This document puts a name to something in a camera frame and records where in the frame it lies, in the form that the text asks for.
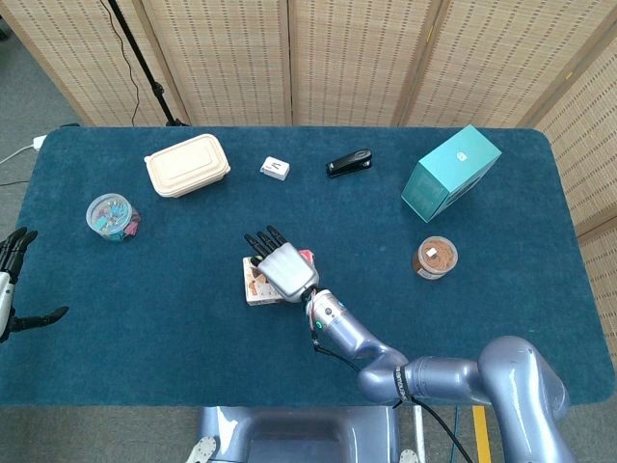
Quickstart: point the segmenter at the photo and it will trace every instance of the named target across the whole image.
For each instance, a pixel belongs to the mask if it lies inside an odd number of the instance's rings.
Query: white food container
[[[179,198],[220,180],[229,172],[228,159],[214,135],[204,134],[146,156],[156,192]]]

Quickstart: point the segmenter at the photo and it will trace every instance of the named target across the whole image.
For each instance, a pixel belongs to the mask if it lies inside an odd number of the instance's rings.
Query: black stapler
[[[369,169],[373,162],[373,154],[368,149],[351,152],[343,157],[339,157],[326,165],[328,177],[338,177],[343,174]]]

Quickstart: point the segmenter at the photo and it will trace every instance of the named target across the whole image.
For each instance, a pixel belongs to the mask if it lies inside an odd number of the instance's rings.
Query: woven panel
[[[580,246],[613,365],[617,368],[617,229]]]
[[[408,125],[514,126],[614,0],[455,0]]]
[[[294,123],[390,125],[429,5],[294,2]]]
[[[132,3],[124,0],[121,6],[152,73],[167,88]],[[88,123],[131,124],[136,90],[121,55],[120,41],[110,26],[107,12],[98,2],[0,0],[0,8],[19,38],[43,69],[52,74],[69,102]],[[135,124],[164,124],[165,117],[150,85],[119,24],[115,22],[115,25],[140,89],[141,104]],[[169,94],[166,99],[176,113]]]
[[[291,123],[286,2],[144,5],[193,124]]]
[[[552,144],[578,229],[617,215],[617,40],[538,123]]]

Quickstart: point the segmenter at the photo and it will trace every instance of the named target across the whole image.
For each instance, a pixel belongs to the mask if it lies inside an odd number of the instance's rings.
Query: teal box
[[[429,222],[467,193],[500,155],[495,145],[468,125],[418,161],[401,198]]]

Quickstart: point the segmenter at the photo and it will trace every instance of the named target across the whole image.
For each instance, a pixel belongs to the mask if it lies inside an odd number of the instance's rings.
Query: robotic arm
[[[327,334],[348,359],[372,359],[358,374],[362,394],[379,404],[416,397],[492,404],[508,463],[574,462],[556,420],[565,416],[568,392],[528,341],[502,337],[490,342],[478,362],[421,357],[409,361],[373,336],[327,289],[298,251],[269,226],[259,243],[245,238],[258,252],[252,259],[289,302],[303,302],[311,327]]]
[[[30,330],[55,323],[64,316],[68,307],[61,307],[45,316],[18,318],[13,308],[13,294],[19,279],[23,257],[37,237],[36,231],[21,228],[0,242],[0,342],[9,338],[10,333]]]

